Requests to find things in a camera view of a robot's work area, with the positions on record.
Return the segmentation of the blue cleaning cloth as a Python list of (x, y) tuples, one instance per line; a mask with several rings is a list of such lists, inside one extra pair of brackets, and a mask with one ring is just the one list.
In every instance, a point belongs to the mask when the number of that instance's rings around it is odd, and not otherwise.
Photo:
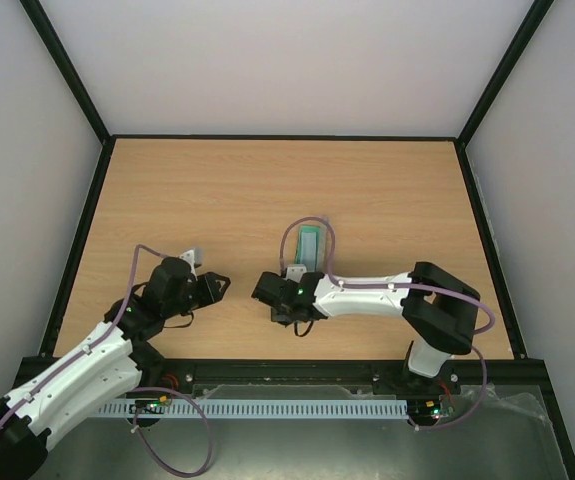
[(318, 263), (318, 232), (302, 231), (299, 240), (300, 263), (315, 271)]

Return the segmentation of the grey leather glasses case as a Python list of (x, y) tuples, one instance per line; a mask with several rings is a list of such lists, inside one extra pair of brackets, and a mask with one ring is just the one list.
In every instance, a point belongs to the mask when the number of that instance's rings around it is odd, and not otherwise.
[(324, 270), (328, 242), (326, 216), (318, 220), (302, 220), (297, 224), (297, 245), (294, 263), (305, 267), (307, 273)]

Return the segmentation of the black sunglasses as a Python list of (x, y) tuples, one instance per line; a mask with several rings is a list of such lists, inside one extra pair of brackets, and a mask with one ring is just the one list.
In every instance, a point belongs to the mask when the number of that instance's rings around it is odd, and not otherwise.
[(285, 314), (273, 307), (270, 308), (270, 321), (284, 327), (298, 322), (298, 320), (294, 319), (291, 315)]

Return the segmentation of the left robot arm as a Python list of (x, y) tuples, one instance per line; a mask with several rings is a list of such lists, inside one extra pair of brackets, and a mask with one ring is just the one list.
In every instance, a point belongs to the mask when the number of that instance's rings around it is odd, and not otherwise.
[(159, 386), (164, 358), (149, 341), (167, 320), (220, 302), (230, 284), (198, 274), (192, 251), (163, 259), (148, 281), (130, 282), (83, 341), (0, 396), (0, 479), (33, 476), (65, 435), (115, 398), (139, 393), (143, 410), (181, 398)]

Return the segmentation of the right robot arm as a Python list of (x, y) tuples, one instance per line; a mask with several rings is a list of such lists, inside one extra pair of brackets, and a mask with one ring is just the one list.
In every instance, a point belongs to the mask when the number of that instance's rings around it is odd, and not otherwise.
[(251, 297), (272, 308), (284, 325), (349, 315), (404, 319), (418, 339), (410, 347), (403, 379), (417, 392), (437, 381), (448, 359), (473, 350), (482, 309), (477, 290), (430, 262), (385, 277), (305, 272), (293, 280), (264, 272)]

